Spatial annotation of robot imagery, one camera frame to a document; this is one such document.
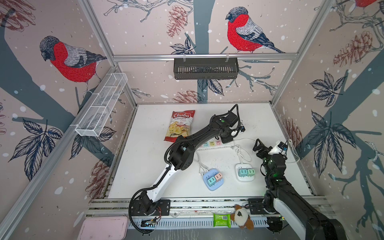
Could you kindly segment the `white long power strip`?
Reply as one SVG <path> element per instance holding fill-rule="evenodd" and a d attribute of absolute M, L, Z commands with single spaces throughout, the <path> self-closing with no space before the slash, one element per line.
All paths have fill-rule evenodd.
<path fill-rule="evenodd" d="M 197 150 L 213 150 L 213 149 L 222 149 L 222 148 L 233 148 L 235 146 L 234 142 L 223 143 L 221 139 L 212 138 L 211 140 L 203 143 Z"/>

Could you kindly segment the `white square power socket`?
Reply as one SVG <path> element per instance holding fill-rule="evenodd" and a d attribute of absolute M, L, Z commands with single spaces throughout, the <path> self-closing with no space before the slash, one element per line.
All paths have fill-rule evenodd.
<path fill-rule="evenodd" d="M 239 182 L 252 182 L 255 179 L 255 170 L 250 164 L 235 165 L 236 178 Z"/>

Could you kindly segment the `green plug adapter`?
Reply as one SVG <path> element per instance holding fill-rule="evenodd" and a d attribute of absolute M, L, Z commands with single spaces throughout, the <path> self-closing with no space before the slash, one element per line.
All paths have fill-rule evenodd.
<path fill-rule="evenodd" d="M 254 169 L 247 169 L 247 176 L 252 177 L 255 175 L 255 170 Z"/>

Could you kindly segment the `pink plug adapter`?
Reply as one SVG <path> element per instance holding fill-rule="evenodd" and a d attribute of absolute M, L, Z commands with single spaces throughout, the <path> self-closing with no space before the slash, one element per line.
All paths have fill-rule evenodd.
<path fill-rule="evenodd" d="M 223 176 L 222 176 L 222 174 L 221 174 L 221 173 L 217 173 L 217 174 L 215 175 L 215 179 L 216 179 L 216 182 L 219 182 L 219 181 L 221 181 L 221 180 L 222 180 L 222 178 L 223 178 Z"/>

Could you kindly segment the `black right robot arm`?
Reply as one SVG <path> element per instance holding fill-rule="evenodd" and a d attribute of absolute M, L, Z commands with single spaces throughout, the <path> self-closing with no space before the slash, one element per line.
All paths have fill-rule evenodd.
<path fill-rule="evenodd" d="M 267 191 L 264 209 L 268 213 L 278 212 L 301 240 L 346 240 L 343 225 L 330 219 L 302 198 L 285 177 L 288 145 L 277 142 L 267 147 L 256 139 L 253 151 L 263 162 L 261 168 Z"/>

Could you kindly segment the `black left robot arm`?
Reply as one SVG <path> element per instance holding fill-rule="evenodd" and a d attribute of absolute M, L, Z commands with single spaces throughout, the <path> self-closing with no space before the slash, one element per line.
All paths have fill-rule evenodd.
<path fill-rule="evenodd" d="M 143 210 L 145 215 L 154 213 L 174 175 L 186 170 L 193 163 L 195 152 L 200 146 L 211 139 L 219 139 L 222 144 L 231 143 L 243 131 L 239 106 L 235 104 L 227 113 L 213 115 L 209 124 L 197 133 L 188 137 L 179 136 L 167 148 L 164 154 L 164 161 L 167 165 L 155 183 L 149 188 L 138 190 L 132 196 L 128 216 L 133 227 L 142 235 L 150 235 L 153 232 L 153 230 L 143 230 L 135 224 L 132 216 L 135 202 L 139 203 L 139 209 Z"/>

